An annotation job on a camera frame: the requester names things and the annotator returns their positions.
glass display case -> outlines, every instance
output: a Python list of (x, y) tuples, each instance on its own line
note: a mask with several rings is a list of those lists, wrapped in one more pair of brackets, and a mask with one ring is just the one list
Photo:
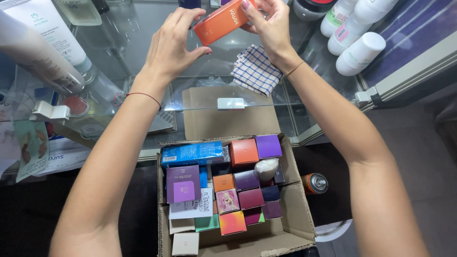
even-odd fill
[[(401, 2), (392, 11), (392, 15), (394, 15), (392, 19), (398, 17), (404, 9), (409, 10), (408, 4), (414, 5), (417, 4), (417, 1), (414, 3), (412, 1)], [(176, 0), (136, 0), (129, 4), (109, 4), (109, 6), (109, 12), (101, 15), (102, 24), (99, 26), (74, 26), (67, 22), (78, 43), (92, 61), (92, 68), (83, 73), (86, 88), (78, 94), (78, 97), (84, 100), (83, 106), (76, 103), (78, 108), (70, 108), (68, 119), (64, 122), (59, 121), (59, 124), (80, 134), (80, 138), (71, 138), (73, 140), (96, 141), (100, 137), (119, 108), (118, 105), (125, 98), (125, 93), (129, 91), (135, 75), (141, 70), (152, 35), (178, 4)], [(292, 1), (289, 1), (289, 6), (292, 9)], [(453, 4), (447, 7), (451, 10), (456, 9)], [(202, 8), (205, 8), (207, 13), (215, 10), (210, 6), (209, 1), (202, 1)], [(446, 12), (439, 13), (442, 17), (445, 17), (443, 16), (445, 14)], [(328, 38), (320, 33), (319, 21), (301, 21), (293, 11), (290, 11), (289, 21), (290, 39), (297, 53), (341, 95), (364, 111), (376, 107), (373, 104), (372, 96), (377, 97), (379, 106), (380, 103), (386, 101), (383, 93), (389, 94), (392, 98), (392, 92), (395, 89), (397, 94), (401, 94), (405, 91), (403, 89), (406, 89), (408, 81), (417, 82), (414, 85), (417, 86), (430, 78), (417, 80), (424, 70), (430, 71), (429, 75), (436, 75), (444, 71), (437, 67), (441, 67), (440, 65), (443, 63), (448, 64), (446, 69), (453, 67), (453, 61), (456, 59), (452, 55), (454, 51), (457, 51), (456, 45), (447, 43), (449, 47), (441, 53), (441, 59), (440, 56), (435, 56), (437, 61), (423, 63), (422, 70), (416, 70), (416, 73), (408, 73), (403, 77), (395, 75), (394, 72), (380, 79), (379, 82), (376, 81), (377, 84), (382, 84), (386, 83), (385, 80), (390, 80), (392, 88), (381, 93), (376, 89), (371, 89), (375, 85), (369, 86), (361, 74), (345, 77), (336, 71), (337, 57), (327, 50)], [(384, 27), (383, 23), (377, 25), (379, 29)], [(456, 30), (457, 26), (454, 26), (453, 31), (449, 32), (450, 34), (446, 32), (448, 33), (446, 37), (457, 37)], [(447, 39), (443, 37), (437, 43), (443, 43), (445, 40)], [(180, 77), (169, 84), (161, 103), (162, 111), (157, 114), (150, 128), (140, 158), (153, 158), (159, 148), (158, 142), (185, 140), (184, 111), (217, 109), (218, 97), (243, 98), (245, 108), (274, 106), (281, 132), (290, 138), (292, 145), (305, 144), (322, 134), (315, 119), (307, 111), (286, 78), (281, 79), (269, 98), (230, 84), (233, 80), (230, 72), (233, 70), (233, 63), (237, 60), (237, 54), (252, 44), (261, 45), (257, 35), (236, 29), (211, 44), (210, 47), (213, 50), (211, 55), (198, 59)], [(198, 46), (201, 46), (200, 40), (192, 30), (189, 30), (188, 50), (192, 51)], [(432, 45), (422, 49), (421, 54), (437, 51), (433, 50), (433, 47)], [(397, 67), (397, 71), (404, 69), (406, 65), (408, 64)], [(52, 105), (71, 104), (71, 101), (45, 87), (40, 80), (22, 68), (15, 67), (13, 70), (15, 73), (13, 78), (11, 78), (11, 73), (6, 70), (2, 71), (3, 77), (9, 75), (9, 81), (14, 81), (11, 84), (5, 82), (7, 80), (4, 79), (1, 81), (3, 85), (0, 86), (0, 94), (5, 96), (0, 105), (2, 120), (30, 119), (31, 113), (36, 111), (38, 101), (45, 101)], [(96, 89), (97, 85), (101, 85), (102, 89)], [(218, 97), (208, 96), (205, 101), (201, 102), (186, 103), (183, 99), (183, 92), (203, 86), (223, 86), (226, 88), (226, 94)]]

blue striped fabric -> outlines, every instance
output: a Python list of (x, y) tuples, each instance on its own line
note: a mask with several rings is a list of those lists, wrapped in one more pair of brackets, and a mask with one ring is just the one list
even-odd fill
[(282, 72), (268, 60), (265, 48), (251, 45), (237, 55), (230, 73), (242, 87), (269, 97), (282, 77)]

